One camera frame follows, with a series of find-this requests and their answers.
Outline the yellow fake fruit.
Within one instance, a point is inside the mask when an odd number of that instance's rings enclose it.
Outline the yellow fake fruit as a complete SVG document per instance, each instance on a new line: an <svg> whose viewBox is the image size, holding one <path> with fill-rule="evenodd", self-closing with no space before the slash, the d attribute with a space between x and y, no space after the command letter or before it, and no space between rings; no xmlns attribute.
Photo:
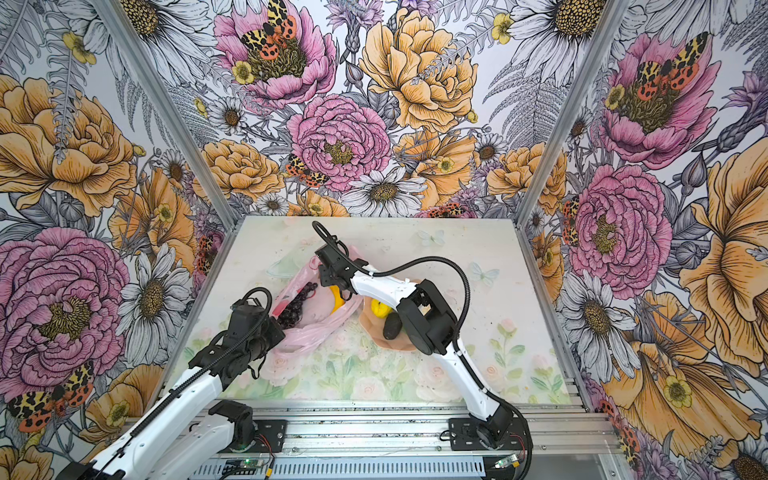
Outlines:
<svg viewBox="0 0 768 480"><path fill-rule="evenodd" d="M333 296L333 308L331 313L335 313L345 305L346 300L342 297L340 288L338 286L332 285L329 287L329 290Z"/></svg>

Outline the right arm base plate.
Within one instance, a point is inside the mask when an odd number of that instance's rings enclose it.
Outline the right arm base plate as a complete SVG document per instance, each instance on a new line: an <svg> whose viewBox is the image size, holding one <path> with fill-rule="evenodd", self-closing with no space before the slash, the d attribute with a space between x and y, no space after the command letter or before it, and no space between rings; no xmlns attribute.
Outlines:
<svg viewBox="0 0 768 480"><path fill-rule="evenodd" d="M495 425L473 417L450 418L447 440L452 451L519 451L529 450L530 445L523 422L513 417L511 423L499 431Z"/></svg>

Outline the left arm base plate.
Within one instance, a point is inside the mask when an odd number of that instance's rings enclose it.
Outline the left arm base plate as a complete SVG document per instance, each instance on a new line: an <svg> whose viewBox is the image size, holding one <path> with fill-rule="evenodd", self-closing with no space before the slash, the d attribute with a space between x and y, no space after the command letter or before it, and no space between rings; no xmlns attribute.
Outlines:
<svg viewBox="0 0 768 480"><path fill-rule="evenodd" d="M233 440L221 453L280 453L286 439L286 420L256 419L235 424Z"/></svg>

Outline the yellow fake lemon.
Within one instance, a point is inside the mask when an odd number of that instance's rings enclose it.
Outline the yellow fake lemon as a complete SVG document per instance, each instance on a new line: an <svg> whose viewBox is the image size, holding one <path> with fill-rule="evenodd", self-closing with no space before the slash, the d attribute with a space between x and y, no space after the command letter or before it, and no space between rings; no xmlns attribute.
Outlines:
<svg viewBox="0 0 768 480"><path fill-rule="evenodd" d="M372 299L370 305L371 313L380 319L386 319L392 312L392 308L385 303Z"/></svg>

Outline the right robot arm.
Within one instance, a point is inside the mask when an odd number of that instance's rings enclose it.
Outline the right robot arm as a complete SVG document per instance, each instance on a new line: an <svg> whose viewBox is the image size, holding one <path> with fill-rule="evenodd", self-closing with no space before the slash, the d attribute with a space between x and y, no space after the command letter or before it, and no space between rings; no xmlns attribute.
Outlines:
<svg viewBox="0 0 768 480"><path fill-rule="evenodd" d="M316 251L320 280L325 287L368 297L391 308L399 317L411 344L421 353L435 355L441 368L459 389L471 418L478 422L477 437L488 449L497 449L519 410L493 392L482 379L460 339L470 306L470 286L455 262L440 256L411 260L378 271L362 259L352 259L333 235ZM414 282L395 277L417 265L438 263L454 270L464 285L464 304L456 314L437 286L429 280Z"/></svg>

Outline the pink plastic bag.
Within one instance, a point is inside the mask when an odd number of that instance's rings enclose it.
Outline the pink plastic bag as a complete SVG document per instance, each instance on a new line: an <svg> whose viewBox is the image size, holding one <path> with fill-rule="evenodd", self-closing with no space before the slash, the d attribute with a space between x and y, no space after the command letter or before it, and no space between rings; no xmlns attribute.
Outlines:
<svg viewBox="0 0 768 480"><path fill-rule="evenodd" d="M292 329L281 327L285 333L285 339L270 351L276 358L295 360L310 355L332 333L342 327L363 303L361 296L341 292L346 303L338 311L331 313L333 296L329 287L323 287L320 283L319 265L320 260L313 255L291 278L273 303L271 316L277 320L279 314L306 283L318 284L315 295L304 304L303 316L299 324Z"/></svg>

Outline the dark fake avocado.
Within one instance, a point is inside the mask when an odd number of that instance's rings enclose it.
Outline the dark fake avocado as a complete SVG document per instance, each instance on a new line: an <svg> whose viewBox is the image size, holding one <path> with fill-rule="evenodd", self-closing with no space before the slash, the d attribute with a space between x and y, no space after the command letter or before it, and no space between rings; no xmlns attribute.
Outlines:
<svg viewBox="0 0 768 480"><path fill-rule="evenodd" d="M393 341L401 333L402 320L396 311L392 311L384 321L382 334L385 340Z"/></svg>

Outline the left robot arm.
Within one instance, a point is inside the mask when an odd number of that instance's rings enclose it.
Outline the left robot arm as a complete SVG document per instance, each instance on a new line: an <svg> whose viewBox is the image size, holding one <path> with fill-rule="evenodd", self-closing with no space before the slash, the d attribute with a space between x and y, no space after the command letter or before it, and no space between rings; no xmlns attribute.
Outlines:
<svg viewBox="0 0 768 480"><path fill-rule="evenodd" d="M253 409L218 397L285 334L270 307L239 300L228 328L188 363L178 382L118 440L59 479L185 479L214 454L257 439Z"/></svg>

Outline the pink flower-shaped bowl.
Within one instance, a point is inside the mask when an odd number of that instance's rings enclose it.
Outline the pink flower-shaped bowl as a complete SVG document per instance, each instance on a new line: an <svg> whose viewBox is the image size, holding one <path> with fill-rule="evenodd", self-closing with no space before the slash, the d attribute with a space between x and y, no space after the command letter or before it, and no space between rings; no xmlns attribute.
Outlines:
<svg viewBox="0 0 768 480"><path fill-rule="evenodd" d="M376 345L394 351L415 351L405 332L396 307L414 293L417 284L396 277L374 277L356 274L352 280L355 292L363 298L359 323Z"/></svg>

